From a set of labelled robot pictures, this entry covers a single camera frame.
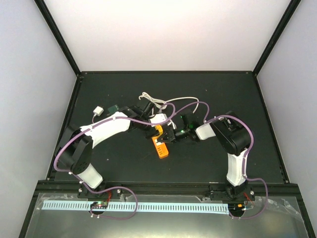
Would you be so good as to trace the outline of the white usb charger plug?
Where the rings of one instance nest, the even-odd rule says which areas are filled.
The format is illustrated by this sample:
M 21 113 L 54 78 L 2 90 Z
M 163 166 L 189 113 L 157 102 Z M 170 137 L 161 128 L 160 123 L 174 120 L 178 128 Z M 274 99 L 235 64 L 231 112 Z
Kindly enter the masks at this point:
M 100 116 L 102 113 L 104 112 L 104 109 L 100 106 L 97 106 L 94 110 L 93 110 L 93 114 L 94 116 Z

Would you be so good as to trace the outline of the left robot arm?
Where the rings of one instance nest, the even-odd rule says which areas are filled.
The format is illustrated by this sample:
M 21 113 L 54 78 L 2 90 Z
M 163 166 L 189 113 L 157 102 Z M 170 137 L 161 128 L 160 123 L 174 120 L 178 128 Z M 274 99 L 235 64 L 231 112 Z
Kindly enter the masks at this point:
M 154 107 L 148 99 L 141 99 L 136 105 L 111 109 L 109 116 L 99 122 L 81 127 L 70 125 L 55 151 L 54 169 L 76 176 L 95 198 L 103 197 L 106 185 L 91 164 L 93 149 L 106 139 L 135 128 L 154 132 L 154 123 L 150 121 Z

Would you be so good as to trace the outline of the green cube socket adapter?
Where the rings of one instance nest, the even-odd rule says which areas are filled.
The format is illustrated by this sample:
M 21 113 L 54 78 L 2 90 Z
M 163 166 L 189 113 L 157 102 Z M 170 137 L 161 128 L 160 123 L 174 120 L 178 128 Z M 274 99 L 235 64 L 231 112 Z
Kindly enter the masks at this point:
M 113 115 L 114 113 L 119 111 L 119 106 L 118 105 L 113 105 L 109 107 L 108 109 L 109 114 Z

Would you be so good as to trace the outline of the yellow cube socket adapter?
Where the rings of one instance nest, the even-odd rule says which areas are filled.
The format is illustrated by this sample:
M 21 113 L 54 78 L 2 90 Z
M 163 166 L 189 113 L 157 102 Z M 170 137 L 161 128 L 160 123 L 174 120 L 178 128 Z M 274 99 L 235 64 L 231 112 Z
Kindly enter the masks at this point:
M 155 136 L 160 136 L 163 134 L 163 128 L 161 125 L 155 125 L 154 128 L 156 130 Z

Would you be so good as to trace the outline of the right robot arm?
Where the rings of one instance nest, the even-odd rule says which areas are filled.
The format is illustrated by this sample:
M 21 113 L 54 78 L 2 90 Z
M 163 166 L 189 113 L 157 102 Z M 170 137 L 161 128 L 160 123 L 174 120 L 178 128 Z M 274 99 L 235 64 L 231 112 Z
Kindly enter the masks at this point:
M 246 165 L 248 149 L 254 141 L 252 134 L 233 111 L 204 124 L 198 123 L 191 110 L 186 110 L 180 117 L 181 128 L 166 124 L 157 126 L 158 134 L 152 137 L 154 145 L 160 147 L 186 138 L 200 142 L 216 137 L 228 157 L 225 194 L 231 200 L 238 199 L 248 184 Z

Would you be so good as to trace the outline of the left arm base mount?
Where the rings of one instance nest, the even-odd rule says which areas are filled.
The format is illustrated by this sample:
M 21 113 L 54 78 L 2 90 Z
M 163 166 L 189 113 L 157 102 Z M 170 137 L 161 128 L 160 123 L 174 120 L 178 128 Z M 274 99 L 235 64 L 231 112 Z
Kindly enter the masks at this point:
M 82 184 L 78 190 L 78 198 L 85 198 L 88 200 L 92 199 L 101 199 L 106 200 L 112 197 L 111 191 L 102 192 L 105 189 L 109 188 L 109 184 L 106 182 L 101 182 L 96 188 L 91 188 L 87 184 Z

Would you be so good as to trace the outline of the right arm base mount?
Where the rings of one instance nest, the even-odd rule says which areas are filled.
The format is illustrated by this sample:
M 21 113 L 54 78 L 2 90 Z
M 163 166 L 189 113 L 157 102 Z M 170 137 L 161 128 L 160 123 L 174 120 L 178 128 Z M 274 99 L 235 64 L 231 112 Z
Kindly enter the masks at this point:
M 255 200 L 251 194 L 252 187 L 248 183 L 233 186 L 230 183 L 211 183 L 207 196 L 211 200 L 242 202 L 250 199 Z

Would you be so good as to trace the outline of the orange power strip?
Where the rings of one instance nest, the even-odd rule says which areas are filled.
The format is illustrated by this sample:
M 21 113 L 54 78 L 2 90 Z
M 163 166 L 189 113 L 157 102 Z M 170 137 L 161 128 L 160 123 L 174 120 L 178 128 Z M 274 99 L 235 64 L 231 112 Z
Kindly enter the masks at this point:
M 166 144 L 158 142 L 158 136 L 152 137 L 152 142 L 160 159 L 166 158 L 169 155 Z

